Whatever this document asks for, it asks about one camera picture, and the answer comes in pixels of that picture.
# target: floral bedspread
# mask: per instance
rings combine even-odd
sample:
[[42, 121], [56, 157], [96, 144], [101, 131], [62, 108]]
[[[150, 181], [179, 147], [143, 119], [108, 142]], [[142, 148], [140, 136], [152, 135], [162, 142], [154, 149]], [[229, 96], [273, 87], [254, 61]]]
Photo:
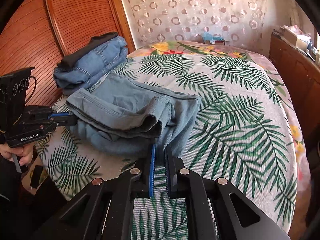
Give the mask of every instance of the floral bedspread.
[[[181, 156], [185, 166], [209, 179], [226, 177], [288, 232], [297, 167], [302, 163], [297, 165], [296, 156], [302, 160], [305, 150], [290, 96], [268, 62], [232, 47], [163, 42], [138, 49], [113, 72], [201, 95], [196, 125]], [[65, 100], [62, 96], [53, 108], [68, 111]], [[93, 178], [115, 178], [135, 162], [95, 150], [65, 127], [57, 127], [36, 148], [66, 198]], [[298, 175], [300, 181], [308, 176], [303, 170]], [[187, 239], [187, 235], [184, 200], [166, 197], [164, 168], [157, 167], [155, 197], [135, 200], [132, 239]]]

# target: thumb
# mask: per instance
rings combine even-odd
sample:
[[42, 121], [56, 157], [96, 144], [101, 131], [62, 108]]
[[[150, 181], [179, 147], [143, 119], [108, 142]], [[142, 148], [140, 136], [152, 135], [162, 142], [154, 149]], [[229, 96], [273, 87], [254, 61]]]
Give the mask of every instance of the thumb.
[[16, 155], [21, 155], [23, 153], [23, 148], [22, 147], [10, 148], [10, 150], [8, 152], [16, 154]]

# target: wooden cabinet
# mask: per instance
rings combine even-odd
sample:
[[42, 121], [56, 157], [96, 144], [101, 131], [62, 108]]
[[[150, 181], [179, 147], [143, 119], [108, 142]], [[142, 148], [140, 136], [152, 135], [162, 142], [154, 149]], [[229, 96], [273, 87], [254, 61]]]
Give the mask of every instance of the wooden cabinet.
[[92, 36], [117, 31], [129, 53], [135, 50], [124, 15], [121, 0], [25, 0], [0, 35], [0, 76], [35, 66], [37, 89], [28, 104], [50, 106], [61, 95], [53, 69]]
[[274, 34], [269, 58], [290, 93], [308, 150], [320, 140], [320, 68]]

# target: metal rivet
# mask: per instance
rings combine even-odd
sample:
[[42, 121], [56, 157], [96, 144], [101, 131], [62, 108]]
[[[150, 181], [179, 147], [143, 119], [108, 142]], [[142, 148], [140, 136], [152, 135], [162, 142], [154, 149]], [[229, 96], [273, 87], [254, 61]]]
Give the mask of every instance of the metal rivet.
[[92, 184], [95, 185], [95, 186], [98, 186], [102, 183], [102, 179], [100, 178], [95, 178], [93, 181], [92, 181]]
[[187, 175], [190, 173], [190, 171], [187, 168], [182, 168], [179, 172], [183, 175]]
[[218, 183], [221, 184], [221, 185], [226, 185], [228, 183], [228, 181], [225, 178], [219, 178], [218, 179]]
[[140, 173], [140, 170], [138, 168], [133, 168], [130, 170], [130, 173], [133, 174], [133, 175], [137, 175]]

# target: blue gripper pad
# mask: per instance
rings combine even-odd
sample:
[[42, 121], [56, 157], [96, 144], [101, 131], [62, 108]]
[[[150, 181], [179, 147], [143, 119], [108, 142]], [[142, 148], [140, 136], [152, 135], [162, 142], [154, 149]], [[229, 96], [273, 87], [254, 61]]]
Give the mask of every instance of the blue gripper pad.
[[153, 189], [155, 182], [155, 159], [156, 159], [156, 145], [152, 145], [151, 150], [151, 162], [150, 162], [150, 173], [149, 173], [149, 197], [153, 197]]

